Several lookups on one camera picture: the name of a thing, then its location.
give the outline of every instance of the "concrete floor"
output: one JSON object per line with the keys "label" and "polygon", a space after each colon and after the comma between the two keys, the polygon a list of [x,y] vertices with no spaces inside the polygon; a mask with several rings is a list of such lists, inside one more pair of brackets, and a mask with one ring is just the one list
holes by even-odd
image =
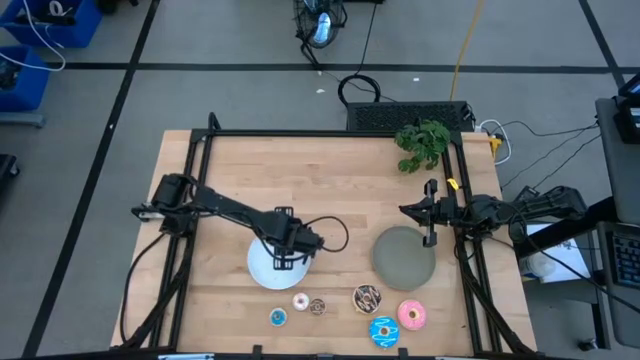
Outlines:
{"label": "concrete floor", "polygon": [[[0,0],[0,6],[7,2]],[[150,4],[142,0],[131,8],[123,2],[118,14],[104,18],[89,48],[64,51],[71,68],[89,63],[84,66],[93,69],[51,75],[38,110],[48,120],[45,128],[0,131],[0,152],[17,155],[22,167],[0,212],[0,358],[22,354],[98,144],[110,116],[114,120],[112,108]],[[633,41],[640,37],[640,3],[588,4],[617,64],[626,67],[622,71],[630,78],[640,67],[640,43]],[[455,64],[474,6],[472,0],[388,0],[378,7],[366,63]],[[321,62],[360,61],[372,8],[347,4],[347,27],[334,44],[318,52]],[[337,82],[326,74],[295,70],[306,60],[294,38],[292,11],[291,1],[285,0],[159,1],[141,63],[258,64],[259,70],[210,66],[205,71],[135,72],[131,86],[125,86],[128,92],[122,112],[115,116],[117,126],[108,130],[114,131],[113,140],[39,355],[108,347],[139,227],[128,209],[147,195],[163,131],[203,127],[209,111],[215,111],[228,129],[345,128]],[[0,44],[13,43],[10,35],[0,32]],[[40,54],[55,61],[47,51]],[[120,70],[99,69],[105,63]],[[464,64],[509,67],[488,72],[470,68],[460,75],[456,98],[468,101],[478,119],[520,120],[538,132],[590,125],[595,99],[610,97],[617,89],[578,0],[488,1]],[[533,70],[523,67],[539,73],[524,73]],[[366,74],[380,83],[384,95],[396,100],[447,99],[452,74],[428,66],[420,69]],[[347,90],[351,101],[367,101],[370,95]],[[536,138],[519,125],[507,131],[513,156],[498,167],[503,183],[568,137]],[[536,184],[594,134],[597,130],[582,134],[521,175],[504,189],[504,197],[512,199],[524,185]],[[599,141],[585,147],[540,189],[560,184],[579,189],[587,203],[610,195]],[[588,309],[537,292],[527,295],[540,350],[589,359],[639,356],[619,345],[614,352],[581,353],[575,341],[593,335]],[[546,320],[556,315],[565,327]]]}

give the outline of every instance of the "blue bin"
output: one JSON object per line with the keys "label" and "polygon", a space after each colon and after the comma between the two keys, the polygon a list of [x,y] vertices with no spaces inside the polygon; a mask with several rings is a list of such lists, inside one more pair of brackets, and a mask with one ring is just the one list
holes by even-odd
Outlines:
{"label": "blue bin", "polygon": [[[23,0],[12,0],[9,6],[0,16],[0,27],[7,29],[22,44],[32,46],[45,46],[38,36],[33,32],[29,24],[17,24],[15,18],[24,9]],[[58,0],[62,4],[63,9],[72,6],[75,9],[74,18],[76,24],[73,26],[51,25],[45,32],[44,25],[34,24],[38,33],[47,42],[55,47],[58,43],[64,47],[83,48],[87,47],[91,42],[93,34],[95,34],[102,13],[96,6],[96,0]],[[49,1],[43,0],[27,0],[31,15],[41,10],[48,11]]]}
{"label": "blue bin", "polygon": [[[30,46],[0,47],[0,52],[25,64],[46,67]],[[40,106],[44,89],[49,80],[49,71],[22,67],[16,86],[11,90],[0,90],[0,111],[34,110]]]}

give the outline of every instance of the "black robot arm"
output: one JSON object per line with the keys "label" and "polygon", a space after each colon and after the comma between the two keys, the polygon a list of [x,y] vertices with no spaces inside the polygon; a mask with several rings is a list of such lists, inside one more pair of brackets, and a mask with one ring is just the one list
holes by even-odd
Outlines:
{"label": "black robot arm", "polygon": [[467,206],[458,206],[456,197],[441,197],[434,200],[437,181],[429,180],[425,185],[426,197],[419,203],[400,206],[400,211],[415,220],[420,226],[429,228],[425,236],[425,247],[436,244],[437,234],[433,225],[455,226],[470,239],[482,240],[503,225],[509,225],[509,236],[515,242],[525,239],[524,221],[553,216],[560,219],[580,219],[587,206],[580,193],[573,188],[558,186],[545,194],[531,199],[504,202],[489,195],[475,195]]}
{"label": "black robot arm", "polygon": [[[172,236],[188,233],[195,216],[219,216],[232,221],[253,230],[261,241],[273,247],[273,253],[266,246],[265,249],[274,258],[276,270],[291,270],[294,261],[307,261],[324,245],[322,237],[293,216],[293,208],[259,211],[181,174],[164,175],[151,202],[131,211],[139,218],[143,214],[163,215],[160,231]],[[301,255],[292,259],[290,256],[296,253]]]}

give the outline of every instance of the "green plant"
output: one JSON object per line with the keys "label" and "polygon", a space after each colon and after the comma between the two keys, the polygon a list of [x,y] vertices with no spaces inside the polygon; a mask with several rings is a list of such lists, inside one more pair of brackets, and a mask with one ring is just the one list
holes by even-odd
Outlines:
{"label": "green plant", "polygon": [[437,121],[421,120],[419,125],[407,125],[396,133],[395,142],[404,151],[413,153],[409,159],[398,162],[398,170],[413,173],[427,161],[425,168],[438,165],[440,154],[449,144],[449,130]]}

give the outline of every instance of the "pink donut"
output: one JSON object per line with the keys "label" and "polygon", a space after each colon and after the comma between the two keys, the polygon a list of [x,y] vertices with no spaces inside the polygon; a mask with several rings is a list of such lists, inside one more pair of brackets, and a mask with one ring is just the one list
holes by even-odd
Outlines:
{"label": "pink donut", "polygon": [[416,300],[405,300],[398,306],[398,320],[408,330],[420,330],[427,323],[427,313]]}

